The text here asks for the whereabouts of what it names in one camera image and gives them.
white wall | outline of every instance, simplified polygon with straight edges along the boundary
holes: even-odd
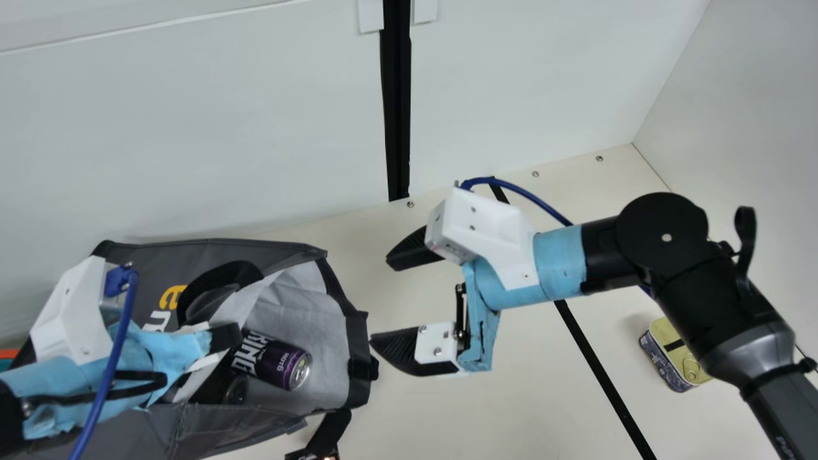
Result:
[[[0,55],[0,340],[100,240],[385,201],[378,43],[312,0]]]
[[[411,192],[626,144],[708,0],[440,0],[411,28]]]
[[[0,52],[303,0],[0,0]]]
[[[712,0],[636,136],[674,191],[737,242],[756,208],[753,281],[818,354],[818,2]]]

purple can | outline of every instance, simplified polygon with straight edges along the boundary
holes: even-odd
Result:
[[[244,330],[245,339],[227,359],[230,367],[287,391],[307,381],[312,355],[280,340]]]

blue cable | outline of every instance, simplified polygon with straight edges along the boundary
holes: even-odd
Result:
[[[83,456],[85,447],[88,441],[91,440],[91,435],[94,433],[94,428],[97,427],[100,414],[102,414],[102,406],[108,398],[108,390],[110,390],[111,382],[114,381],[114,372],[116,372],[116,365],[119,362],[119,356],[122,354],[122,347],[125,343],[125,336],[128,334],[128,325],[131,322],[131,313],[133,312],[133,300],[137,293],[137,284],[139,283],[139,274],[135,271],[128,273],[129,284],[128,294],[125,296],[125,305],[122,308],[122,316],[119,318],[119,327],[116,330],[116,337],[114,338],[114,345],[110,350],[110,357],[104,373],[102,374],[102,381],[100,388],[97,391],[97,397],[94,398],[91,412],[88,413],[88,418],[85,420],[82,433],[79,434],[77,444],[74,444],[74,450],[71,451],[69,460],[79,460]]]
[[[466,181],[463,181],[461,184],[461,188],[464,190],[471,190],[472,187],[478,185],[480,183],[487,183],[489,185],[497,185],[498,187],[503,187],[511,190],[512,192],[517,193],[518,195],[525,196],[530,201],[532,201],[535,205],[540,206],[542,210],[546,211],[548,214],[551,215],[554,219],[557,219],[562,223],[565,227],[571,227],[573,223],[570,220],[566,219],[562,214],[557,212],[554,208],[550,207],[548,203],[541,200],[537,195],[529,192],[528,190],[514,185],[513,183],[506,182],[504,180],[500,180],[498,178],[473,178]]]

drink can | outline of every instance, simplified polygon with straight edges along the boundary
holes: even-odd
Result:
[[[192,403],[244,405],[249,389],[249,377],[226,368],[216,368],[191,397]]]
[[[243,332],[241,345],[227,355],[232,369],[287,391],[307,381],[312,368],[308,351],[253,331]]]

yellow logo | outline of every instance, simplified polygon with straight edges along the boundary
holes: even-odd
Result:
[[[162,310],[175,310],[177,302],[179,301],[179,295],[182,294],[182,291],[184,291],[186,287],[187,285],[169,287],[159,299],[159,308]]]

